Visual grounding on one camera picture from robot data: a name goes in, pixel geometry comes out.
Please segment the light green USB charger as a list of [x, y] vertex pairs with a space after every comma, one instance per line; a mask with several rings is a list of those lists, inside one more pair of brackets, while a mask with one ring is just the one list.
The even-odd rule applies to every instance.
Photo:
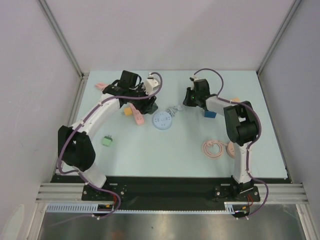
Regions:
[[104, 136], [102, 141], [101, 141], [101, 144], [103, 146], [106, 146], [106, 147], [109, 147], [113, 142], [113, 138], [111, 135], [107, 135], [107, 136]]

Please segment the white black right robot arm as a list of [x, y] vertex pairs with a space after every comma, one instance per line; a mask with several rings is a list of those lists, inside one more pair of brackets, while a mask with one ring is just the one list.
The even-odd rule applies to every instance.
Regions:
[[261, 122], [249, 101], [234, 102], [210, 93], [206, 79], [192, 77], [192, 87], [186, 89], [183, 105], [200, 107], [224, 117], [226, 133], [234, 146], [234, 170], [229, 196], [242, 201], [254, 189], [251, 174], [251, 146], [261, 136]]

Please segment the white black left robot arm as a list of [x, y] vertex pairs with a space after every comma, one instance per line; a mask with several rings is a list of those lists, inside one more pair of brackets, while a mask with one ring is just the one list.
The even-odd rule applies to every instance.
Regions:
[[57, 167], [61, 174], [62, 163], [72, 167], [83, 180], [92, 185], [93, 194], [100, 200], [110, 196], [111, 188], [105, 184], [107, 178], [95, 163], [96, 152], [92, 140], [107, 118], [132, 104], [142, 115], [153, 114], [157, 110], [156, 95], [163, 87], [163, 78], [157, 72], [149, 73], [145, 81], [134, 72], [124, 70], [120, 79], [107, 84], [94, 107], [71, 126], [61, 126], [58, 130]]

